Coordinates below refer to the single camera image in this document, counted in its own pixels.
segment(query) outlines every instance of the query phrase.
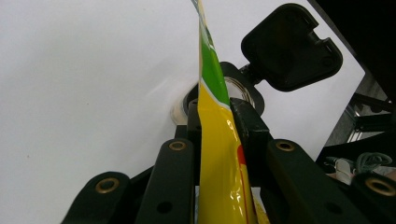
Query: brass screw insert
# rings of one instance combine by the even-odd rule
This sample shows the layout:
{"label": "brass screw insert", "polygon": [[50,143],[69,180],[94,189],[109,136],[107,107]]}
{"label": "brass screw insert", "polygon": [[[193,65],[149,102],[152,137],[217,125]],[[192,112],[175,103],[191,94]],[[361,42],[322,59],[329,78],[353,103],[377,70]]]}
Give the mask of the brass screw insert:
{"label": "brass screw insert", "polygon": [[184,142],[176,141],[171,144],[169,144],[169,148],[174,150],[174,151],[180,151],[186,148],[186,144]]}
{"label": "brass screw insert", "polygon": [[120,181],[117,178],[109,177],[99,181],[99,183],[96,184],[95,189],[98,193],[105,194],[113,191],[119,185],[120,185]]}
{"label": "brass screw insert", "polygon": [[390,185],[389,183],[381,180],[381,179],[377,179],[377,178],[368,178],[366,179],[366,181],[364,182],[366,184],[366,186],[371,189],[372,191],[385,195],[385,196],[395,196],[396,195],[396,189]]}
{"label": "brass screw insert", "polygon": [[282,151],[287,151],[287,152],[294,150],[294,145],[285,141],[277,142],[276,147]]}

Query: plastic wrapper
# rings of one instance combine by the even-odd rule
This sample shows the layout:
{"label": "plastic wrapper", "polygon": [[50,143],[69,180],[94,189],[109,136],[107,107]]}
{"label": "plastic wrapper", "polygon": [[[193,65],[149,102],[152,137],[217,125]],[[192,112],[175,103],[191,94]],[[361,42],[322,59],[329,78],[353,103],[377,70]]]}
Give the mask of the plastic wrapper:
{"label": "plastic wrapper", "polygon": [[199,223],[256,223],[244,151],[200,1],[198,113],[202,124]]}

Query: black plastic part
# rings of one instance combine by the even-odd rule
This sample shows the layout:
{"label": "black plastic part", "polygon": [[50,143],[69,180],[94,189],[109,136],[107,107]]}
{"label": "black plastic part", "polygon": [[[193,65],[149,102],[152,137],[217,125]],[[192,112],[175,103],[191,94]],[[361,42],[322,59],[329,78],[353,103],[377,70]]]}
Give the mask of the black plastic part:
{"label": "black plastic part", "polygon": [[294,142],[271,141],[266,163],[283,195],[277,198],[287,201],[272,203],[262,195],[271,223],[370,223]]}
{"label": "black plastic part", "polygon": [[[119,183],[114,190],[101,193],[96,186],[107,178],[115,178]],[[125,223],[133,215],[133,196],[127,175],[116,172],[97,175],[78,194],[62,223]]]}
{"label": "black plastic part", "polygon": [[341,51],[313,31],[318,22],[304,7],[286,4],[265,18],[242,41],[252,77],[279,91],[294,91],[331,77],[341,68]]}
{"label": "black plastic part", "polygon": [[177,125],[175,138],[187,138],[187,125]]}
{"label": "black plastic part", "polygon": [[391,131],[395,128],[393,117],[392,114],[356,117],[355,129],[363,133]]}
{"label": "black plastic part", "polygon": [[351,102],[354,104],[369,105],[370,107],[379,109],[380,111],[384,110],[393,112],[396,108],[395,104],[381,101],[370,96],[361,95],[356,92],[353,94]]}
{"label": "black plastic part", "polygon": [[356,175],[348,196],[373,223],[396,223],[396,182],[377,174]]}
{"label": "black plastic part", "polygon": [[[249,93],[251,99],[254,102],[254,108],[259,113],[262,114],[264,111],[264,99],[262,95],[256,90],[254,85],[249,82],[249,80],[242,75],[242,73],[231,63],[221,62],[220,63],[222,73],[225,77],[232,78],[238,81]],[[189,93],[183,99],[183,109],[188,115],[190,102],[198,98],[198,84],[196,84]]]}
{"label": "black plastic part", "polygon": [[193,223],[193,156],[192,142],[187,139],[162,145],[136,224]]}
{"label": "black plastic part", "polygon": [[264,148],[273,137],[250,103],[231,98],[231,110],[244,149],[250,186],[258,187],[265,180]]}
{"label": "black plastic part", "polygon": [[198,116],[198,100],[190,102],[187,121],[187,138],[194,144],[194,185],[198,186],[201,174],[202,126]]}

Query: white backdrop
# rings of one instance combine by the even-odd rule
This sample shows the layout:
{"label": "white backdrop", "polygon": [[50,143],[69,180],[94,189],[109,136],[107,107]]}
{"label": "white backdrop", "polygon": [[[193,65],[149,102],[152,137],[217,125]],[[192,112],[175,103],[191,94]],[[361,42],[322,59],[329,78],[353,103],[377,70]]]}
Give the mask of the white backdrop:
{"label": "white backdrop", "polygon": [[[344,55],[334,77],[293,91],[258,86],[275,138],[312,158],[363,71]],[[248,63],[242,38],[287,1],[204,1],[219,59]],[[198,16],[190,0],[0,1],[0,223],[59,223],[86,182],[132,177],[172,138],[170,110],[198,78]]]}

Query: round hole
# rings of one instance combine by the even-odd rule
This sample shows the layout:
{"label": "round hole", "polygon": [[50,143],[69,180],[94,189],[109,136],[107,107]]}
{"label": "round hole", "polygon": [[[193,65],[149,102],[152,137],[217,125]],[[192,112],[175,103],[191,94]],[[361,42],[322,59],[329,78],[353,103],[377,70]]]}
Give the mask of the round hole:
{"label": "round hole", "polygon": [[327,210],[329,210],[332,213],[335,213],[335,214],[343,213],[343,210],[341,209],[341,207],[335,203],[325,203],[325,207],[327,208]]}
{"label": "round hole", "polygon": [[276,147],[283,151],[293,151],[294,146],[288,142],[277,142]]}
{"label": "round hole", "polygon": [[119,184],[120,181],[117,178],[109,177],[99,181],[99,183],[96,184],[95,189],[98,193],[105,194],[115,190]]}
{"label": "round hole", "polygon": [[157,211],[161,214],[166,214],[172,211],[172,204],[169,202],[162,202],[157,205]]}
{"label": "round hole", "polygon": [[382,194],[384,196],[396,195],[396,189],[384,180],[371,177],[366,179],[365,184],[372,191]]}
{"label": "round hole", "polygon": [[175,151],[180,151],[186,148],[186,144],[184,142],[177,141],[169,144],[169,148]]}

